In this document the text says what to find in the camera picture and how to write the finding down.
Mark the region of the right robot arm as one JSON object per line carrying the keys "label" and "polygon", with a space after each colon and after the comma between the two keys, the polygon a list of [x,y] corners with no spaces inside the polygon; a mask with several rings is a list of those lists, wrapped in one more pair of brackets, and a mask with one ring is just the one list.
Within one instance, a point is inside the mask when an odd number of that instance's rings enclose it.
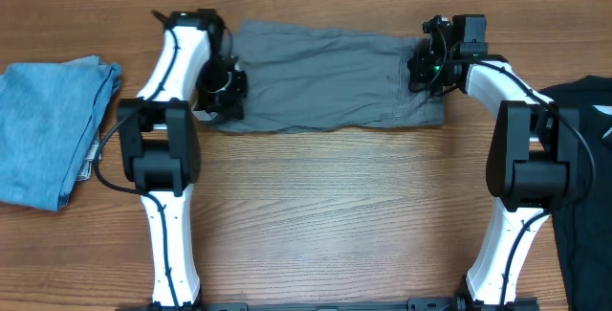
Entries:
{"label": "right robot arm", "polygon": [[579,111],[539,94],[503,56],[492,55],[482,14],[436,15],[428,41],[407,62],[408,88],[441,98],[453,90],[480,101],[496,118],[486,162],[494,198],[482,246],[459,293],[412,299],[411,310],[537,310],[516,284],[536,234],[553,210],[578,191]]}

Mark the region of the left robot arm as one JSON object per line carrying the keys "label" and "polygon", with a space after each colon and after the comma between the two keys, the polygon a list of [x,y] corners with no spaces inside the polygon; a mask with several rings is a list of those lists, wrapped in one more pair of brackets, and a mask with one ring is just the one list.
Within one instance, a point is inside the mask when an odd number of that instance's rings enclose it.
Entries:
{"label": "left robot arm", "polygon": [[151,310],[201,310],[190,205],[201,167],[197,122],[244,117],[248,78],[223,48],[227,26],[213,9],[158,13],[164,46],[138,95],[119,103],[126,179],[142,201],[154,264]]}

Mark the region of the grey shorts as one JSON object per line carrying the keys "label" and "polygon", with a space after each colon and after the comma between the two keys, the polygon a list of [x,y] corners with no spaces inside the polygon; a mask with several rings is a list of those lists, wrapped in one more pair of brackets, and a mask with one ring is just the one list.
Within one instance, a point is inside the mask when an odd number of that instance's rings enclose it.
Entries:
{"label": "grey shorts", "polygon": [[248,82],[243,119],[206,111],[200,104],[193,113],[200,123],[230,133],[441,125],[442,100],[408,88],[407,62],[422,42],[245,21],[232,47]]}

